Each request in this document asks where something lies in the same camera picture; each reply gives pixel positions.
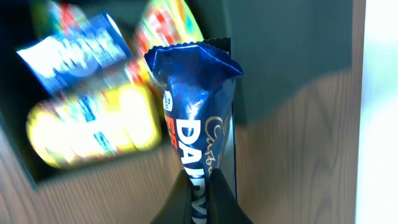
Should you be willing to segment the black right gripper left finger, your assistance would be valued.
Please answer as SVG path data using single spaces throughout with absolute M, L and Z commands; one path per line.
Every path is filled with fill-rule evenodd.
M 162 208 L 150 224 L 191 224 L 192 183 L 185 170 L 178 173 Z

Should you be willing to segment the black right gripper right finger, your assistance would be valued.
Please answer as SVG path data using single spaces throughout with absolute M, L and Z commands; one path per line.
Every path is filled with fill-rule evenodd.
M 239 206 L 220 169 L 213 170 L 209 181 L 210 224 L 253 224 Z

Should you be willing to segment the Dairy Milk chocolate bar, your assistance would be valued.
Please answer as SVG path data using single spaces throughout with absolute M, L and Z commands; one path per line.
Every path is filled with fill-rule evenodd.
M 155 46 L 144 55 L 163 94 L 170 141 L 193 185 L 191 223 L 210 223 L 209 185 L 234 149 L 233 98 L 243 75 L 229 37 Z

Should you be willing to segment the yellow round gum container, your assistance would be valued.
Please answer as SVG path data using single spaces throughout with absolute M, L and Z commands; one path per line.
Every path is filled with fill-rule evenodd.
M 41 101 L 27 115 L 26 133 L 39 157 L 59 169 L 148 151 L 162 139 L 152 92 L 130 83 Z

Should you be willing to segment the dark green box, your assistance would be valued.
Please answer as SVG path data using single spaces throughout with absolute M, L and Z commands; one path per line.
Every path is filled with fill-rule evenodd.
M 32 1 L 1 0 L 1 129 L 29 184 L 60 177 L 30 146 L 28 111 L 48 97 L 17 55 L 37 42 Z M 244 75 L 237 82 L 234 118 L 258 122 L 304 83 L 351 65 L 352 0 L 189 1 L 206 39 L 229 37 Z

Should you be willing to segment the blue Eclipse mint pack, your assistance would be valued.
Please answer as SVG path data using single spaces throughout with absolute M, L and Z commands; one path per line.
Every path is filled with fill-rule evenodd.
M 132 55 L 106 12 L 79 22 L 70 32 L 59 32 L 20 49 L 17 54 L 50 94 L 76 85 Z

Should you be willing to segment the Haribo gummy candy bag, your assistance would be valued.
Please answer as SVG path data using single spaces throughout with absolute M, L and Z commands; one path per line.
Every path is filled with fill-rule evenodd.
M 34 28 L 39 37 L 60 34 L 62 37 L 76 36 L 78 32 L 94 28 L 104 14 L 88 17 L 74 4 L 41 1 L 30 5 Z M 168 46 L 185 42 L 203 41 L 201 30 L 185 1 L 149 1 L 139 19 L 132 39 L 126 42 L 133 52 L 133 59 L 124 69 L 133 83 L 150 83 L 150 71 L 144 54 L 154 46 Z

